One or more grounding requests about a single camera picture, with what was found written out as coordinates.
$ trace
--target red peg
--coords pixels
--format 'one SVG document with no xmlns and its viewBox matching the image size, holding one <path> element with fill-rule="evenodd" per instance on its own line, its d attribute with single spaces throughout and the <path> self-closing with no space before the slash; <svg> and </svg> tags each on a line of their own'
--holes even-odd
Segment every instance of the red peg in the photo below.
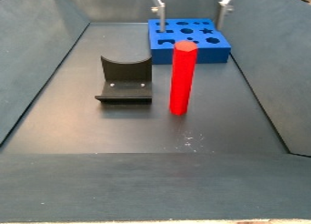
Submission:
<svg viewBox="0 0 311 224">
<path fill-rule="evenodd" d="M 196 55 L 197 47 L 193 42 L 180 41 L 175 44 L 169 89 L 169 112 L 175 115 L 187 112 Z"/>
</svg>

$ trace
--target hole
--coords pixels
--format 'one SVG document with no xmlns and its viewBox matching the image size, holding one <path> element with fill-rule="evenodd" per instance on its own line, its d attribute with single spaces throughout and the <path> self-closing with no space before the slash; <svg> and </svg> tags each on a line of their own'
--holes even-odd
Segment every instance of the hole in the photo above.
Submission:
<svg viewBox="0 0 311 224">
<path fill-rule="evenodd" d="M 188 25 L 187 22 L 177 22 L 176 25 Z"/>
<path fill-rule="evenodd" d="M 193 33 L 193 30 L 192 29 L 188 29 L 188 28 L 184 28 L 180 30 L 184 34 L 191 34 Z"/>
<path fill-rule="evenodd" d="M 168 22 L 165 22 L 165 25 L 168 25 L 169 23 Z M 160 23 L 156 23 L 156 25 L 160 25 Z"/>
<path fill-rule="evenodd" d="M 175 44 L 175 40 L 173 40 L 173 39 L 159 39 L 159 40 L 157 40 L 157 43 L 159 43 L 160 45 L 163 45 L 164 43 Z"/>
<path fill-rule="evenodd" d="M 217 44 L 220 40 L 217 38 L 207 38 L 207 42 L 211 44 Z"/>
<path fill-rule="evenodd" d="M 211 33 L 212 34 L 212 30 L 208 30 L 207 28 L 204 28 L 203 30 L 199 30 L 203 32 L 203 34 Z"/>
<path fill-rule="evenodd" d="M 157 33 L 173 33 L 173 30 L 167 30 L 165 32 L 160 32 L 160 30 L 156 30 Z"/>
</svg>

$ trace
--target black holder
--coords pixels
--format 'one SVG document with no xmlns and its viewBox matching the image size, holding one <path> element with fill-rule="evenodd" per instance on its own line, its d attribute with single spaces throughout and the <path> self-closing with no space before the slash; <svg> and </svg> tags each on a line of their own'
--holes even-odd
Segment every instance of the black holder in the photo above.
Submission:
<svg viewBox="0 0 311 224">
<path fill-rule="evenodd" d="M 101 56 L 104 85 L 100 96 L 104 103 L 152 103 L 152 58 L 133 63 L 117 63 Z"/>
</svg>

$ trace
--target dark gray surface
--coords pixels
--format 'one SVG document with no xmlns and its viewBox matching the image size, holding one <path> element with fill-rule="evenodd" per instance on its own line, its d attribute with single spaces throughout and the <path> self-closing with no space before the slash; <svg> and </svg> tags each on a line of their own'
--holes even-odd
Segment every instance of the dark gray surface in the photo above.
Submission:
<svg viewBox="0 0 311 224">
<path fill-rule="evenodd" d="M 235 0 L 224 34 L 277 132 L 311 155 L 311 8 L 297 0 Z"/>
<path fill-rule="evenodd" d="M 0 156 L 0 221 L 311 219 L 289 155 Z"/>
<path fill-rule="evenodd" d="M 0 0 L 0 142 L 87 26 L 65 0 Z"/>
<path fill-rule="evenodd" d="M 148 58 L 145 24 L 91 25 L 2 153 L 285 153 L 232 60 L 196 65 L 188 113 L 169 113 L 171 66 L 153 66 L 151 106 L 107 106 L 104 56 Z"/>
<path fill-rule="evenodd" d="M 72 0 L 91 22 L 147 22 L 156 18 L 151 12 L 152 0 Z M 167 18 L 213 18 L 220 0 L 161 0 Z"/>
</svg>

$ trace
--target circular hole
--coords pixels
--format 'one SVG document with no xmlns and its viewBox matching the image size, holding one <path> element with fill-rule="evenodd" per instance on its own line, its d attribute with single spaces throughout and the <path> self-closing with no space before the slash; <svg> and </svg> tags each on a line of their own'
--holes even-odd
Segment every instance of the circular hole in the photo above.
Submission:
<svg viewBox="0 0 311 224">
<path fill-rule="evenodd" d="M 220 42 L 220 40 L 217 38 L 207 38 L 207 42 L 211 44 L 217 44 Z"/>
<path fill-rule="evenodd" d="M 193 30 L 192 29 L 188 29 L 188 28 L 184 28 L 180 30 L 184 34 L 191 34 L 193 33 Z"/>
<path fill-rule="evenodd" d="M 176 25 L 188 25 L 187 22 L 177 22 Z"/>
</svg>

